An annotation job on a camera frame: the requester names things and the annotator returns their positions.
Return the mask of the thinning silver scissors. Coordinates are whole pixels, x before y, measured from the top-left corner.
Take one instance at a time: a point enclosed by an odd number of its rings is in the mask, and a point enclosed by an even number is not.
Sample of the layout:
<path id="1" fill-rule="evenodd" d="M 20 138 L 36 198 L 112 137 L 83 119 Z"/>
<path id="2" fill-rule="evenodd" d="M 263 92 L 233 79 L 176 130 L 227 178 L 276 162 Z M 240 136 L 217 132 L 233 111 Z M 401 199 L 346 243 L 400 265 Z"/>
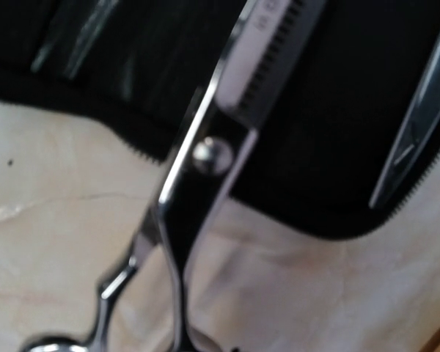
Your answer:
<path id="1" fill-rule="evenodd" d="M 47 335 L 25 351 L 106 351 L 112 312 L 155 247 L 172 280 L 170 351 L 218 351 L 188 320 L 188 286 L 202 239 L 247 162 L 311 37 L 324 1 L 248 1 L 206 90 L 192 99 L 165 174 L 126 254 L 102 276 L 97 312 L 81 339 Z"/>

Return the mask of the straight silver scissors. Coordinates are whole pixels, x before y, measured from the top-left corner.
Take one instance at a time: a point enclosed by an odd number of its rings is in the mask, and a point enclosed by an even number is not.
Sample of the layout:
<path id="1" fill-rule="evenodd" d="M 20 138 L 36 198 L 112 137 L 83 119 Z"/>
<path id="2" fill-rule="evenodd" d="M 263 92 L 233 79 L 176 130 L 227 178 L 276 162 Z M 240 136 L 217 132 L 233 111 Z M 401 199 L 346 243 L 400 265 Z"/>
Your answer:
<path id="1" fill-rule="evenodd" d="M 393 196 L 440 121 L 440 32 L 369 200 L 380 208 Z"/>

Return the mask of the black zip tool case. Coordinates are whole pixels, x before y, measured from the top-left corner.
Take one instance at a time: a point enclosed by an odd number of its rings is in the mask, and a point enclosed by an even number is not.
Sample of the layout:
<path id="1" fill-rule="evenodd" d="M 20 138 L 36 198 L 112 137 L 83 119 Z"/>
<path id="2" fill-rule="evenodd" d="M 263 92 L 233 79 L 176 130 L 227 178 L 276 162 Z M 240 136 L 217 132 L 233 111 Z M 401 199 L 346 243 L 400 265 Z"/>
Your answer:
<path id="1" fill-rule="evenodd" d="M 440 121 L 393 196 L 369 200 L 440 32 L 440 1 L 327 1 L 232 190 L 307 234 L 365 235 L 440 155 Z M 0 100 L 96 120 L 165 161 L 243 1 L 0 1 Z"/>

